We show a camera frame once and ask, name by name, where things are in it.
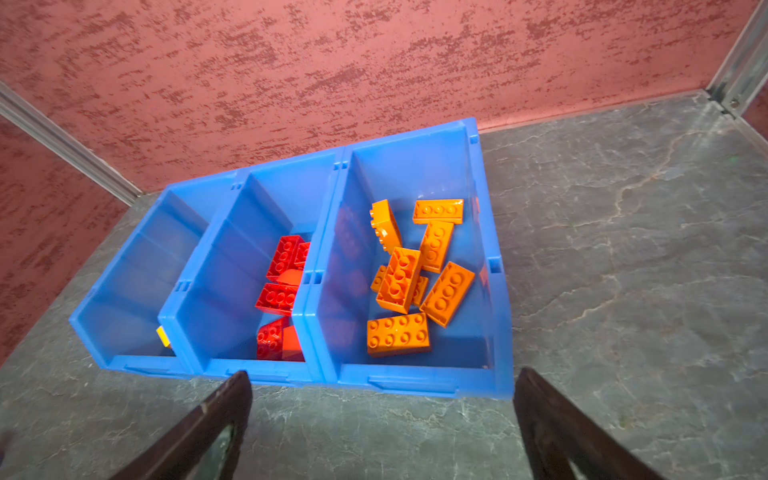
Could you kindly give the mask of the yellow brick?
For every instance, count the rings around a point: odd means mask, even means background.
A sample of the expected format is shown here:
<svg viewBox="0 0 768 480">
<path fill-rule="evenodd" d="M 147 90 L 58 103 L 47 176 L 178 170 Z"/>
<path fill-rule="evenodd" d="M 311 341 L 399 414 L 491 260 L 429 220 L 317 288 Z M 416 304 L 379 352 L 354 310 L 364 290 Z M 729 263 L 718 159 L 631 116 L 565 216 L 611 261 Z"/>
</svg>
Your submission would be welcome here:
<svg viewBox="0 0 768 480">
<path fill-rule="evenodd" d="M 171 347 L 171 342 L 170 342 L 170 340 L 169 340 L 169 338 L 168 338 L 164 328 L 162 326 L 159 326 L 156 329 L 156 333 L 157 333 L 157 335 L 158 335 L 158 337 L 159 337 L 163 347 L 164 348 L 170 348 Z"/>
</svg>

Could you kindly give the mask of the red arched brick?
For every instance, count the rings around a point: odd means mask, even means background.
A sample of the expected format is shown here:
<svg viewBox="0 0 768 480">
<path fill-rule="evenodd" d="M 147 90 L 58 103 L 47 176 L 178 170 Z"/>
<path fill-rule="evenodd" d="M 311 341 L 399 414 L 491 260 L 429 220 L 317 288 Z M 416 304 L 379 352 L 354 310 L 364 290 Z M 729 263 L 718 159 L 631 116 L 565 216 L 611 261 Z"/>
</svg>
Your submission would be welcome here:
<svg viewBox="0 0 768 480">
<path fill-rule="evenodd" d="M 283 356 L 284 330 L 290 320 L 281 317 L 262 326 L 257 333 L 257 359 L 279 361 Z"/>
</svg>

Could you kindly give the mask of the orange diagonal brick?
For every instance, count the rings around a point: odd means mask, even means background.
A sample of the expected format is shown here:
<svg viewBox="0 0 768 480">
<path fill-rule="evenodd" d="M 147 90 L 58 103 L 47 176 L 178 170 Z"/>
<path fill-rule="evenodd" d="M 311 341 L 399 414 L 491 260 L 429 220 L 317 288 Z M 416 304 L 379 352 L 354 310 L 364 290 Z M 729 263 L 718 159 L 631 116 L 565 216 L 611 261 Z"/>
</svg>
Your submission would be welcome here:
<svg viewBox="0 0 768 480">
<path fill-rule="evenodd" d="M 385 252 L 392 254 L 402 247 L 402 238 L 388 200 L 372 204 L 370 224 Z"/>
</svg>

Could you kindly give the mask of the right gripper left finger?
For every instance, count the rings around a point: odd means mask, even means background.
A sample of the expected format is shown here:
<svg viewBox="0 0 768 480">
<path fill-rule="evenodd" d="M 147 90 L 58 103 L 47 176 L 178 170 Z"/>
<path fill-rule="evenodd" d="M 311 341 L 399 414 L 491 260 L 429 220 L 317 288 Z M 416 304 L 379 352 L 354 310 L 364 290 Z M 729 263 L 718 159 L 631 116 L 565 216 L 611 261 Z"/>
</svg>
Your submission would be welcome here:
<svg viewBox="0 0 768 480">
<path fill-rule="evenodd" d="M 224 381 L 115 479 L 231 479 L 252 406 L 248 375 Z"/>
</svg>

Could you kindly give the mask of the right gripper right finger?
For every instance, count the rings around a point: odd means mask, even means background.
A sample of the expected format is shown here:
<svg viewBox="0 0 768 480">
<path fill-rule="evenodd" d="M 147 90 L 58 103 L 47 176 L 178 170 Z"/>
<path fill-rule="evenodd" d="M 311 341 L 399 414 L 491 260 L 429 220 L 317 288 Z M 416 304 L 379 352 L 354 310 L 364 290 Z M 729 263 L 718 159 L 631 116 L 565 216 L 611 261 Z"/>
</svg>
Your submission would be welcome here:
<svg viewBox="0 0 768 480">
<path fill-rule="evenodd" d="M 514 409 L 535 479 L 659 479 L 530 367 L 515 382 Z"/>
</svg>

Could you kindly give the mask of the red square brick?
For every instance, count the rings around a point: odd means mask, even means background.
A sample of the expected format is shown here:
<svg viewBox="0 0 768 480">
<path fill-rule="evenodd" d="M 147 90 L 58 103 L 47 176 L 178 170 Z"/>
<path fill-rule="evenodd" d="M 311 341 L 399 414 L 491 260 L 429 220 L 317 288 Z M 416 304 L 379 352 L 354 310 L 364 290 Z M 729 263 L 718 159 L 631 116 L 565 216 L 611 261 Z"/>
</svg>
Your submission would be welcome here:
<svg viewBox="0 0 768 480">
<path fill-rule="evenodd" d="M 282 361 L 304 362 L 303 351 L 294 326 L 283 329 Z"/>
<path fill-rule="evenodd" d="M 284 270 L 275 280 L 281 285 L 299 286 L 302 282 L 303 271 L 297 269 Z"/>
</svg>

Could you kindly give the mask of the red long brick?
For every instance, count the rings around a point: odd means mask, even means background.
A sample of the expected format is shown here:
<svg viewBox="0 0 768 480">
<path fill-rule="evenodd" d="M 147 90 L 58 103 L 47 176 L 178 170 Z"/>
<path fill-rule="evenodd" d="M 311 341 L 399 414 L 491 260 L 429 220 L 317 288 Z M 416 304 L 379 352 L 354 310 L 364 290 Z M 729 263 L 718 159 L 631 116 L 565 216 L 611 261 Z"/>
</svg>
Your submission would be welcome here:
<svg viewBox="0 0 768 480">
<path fill-rule="evenodd" d="M 291 316 L 298 289 L 293 285 L 266 283 L 255 308 L 269 314 Z"/>
</svg>

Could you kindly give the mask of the red square brick top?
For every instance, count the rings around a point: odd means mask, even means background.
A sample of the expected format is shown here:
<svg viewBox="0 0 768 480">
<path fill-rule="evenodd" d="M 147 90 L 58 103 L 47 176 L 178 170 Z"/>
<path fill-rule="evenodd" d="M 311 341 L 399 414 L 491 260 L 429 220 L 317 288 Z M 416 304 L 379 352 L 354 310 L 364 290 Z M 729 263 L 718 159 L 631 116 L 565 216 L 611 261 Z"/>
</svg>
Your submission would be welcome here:
<svg viewBox="0 0 768 480">
<path fill-rule="evenodd" d="M 303 351 L 294 326 L 283 329 L 282 361 L 304 362 Z"/>
</svg>

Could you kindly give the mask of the blue three-compartment bin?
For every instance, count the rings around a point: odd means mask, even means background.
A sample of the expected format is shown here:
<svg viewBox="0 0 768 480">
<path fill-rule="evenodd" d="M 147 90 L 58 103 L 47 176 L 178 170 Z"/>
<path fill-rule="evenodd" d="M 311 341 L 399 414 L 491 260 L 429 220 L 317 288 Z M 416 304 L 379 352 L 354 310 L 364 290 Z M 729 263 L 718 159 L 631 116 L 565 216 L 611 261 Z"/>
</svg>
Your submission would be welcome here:
<svg viewBox="0 0 768 480">
<path fill-rule="evenodd" d="M 169 185 L 70 324 L 113 371 L 509 398 L 476 121 Z"/>
</svg>

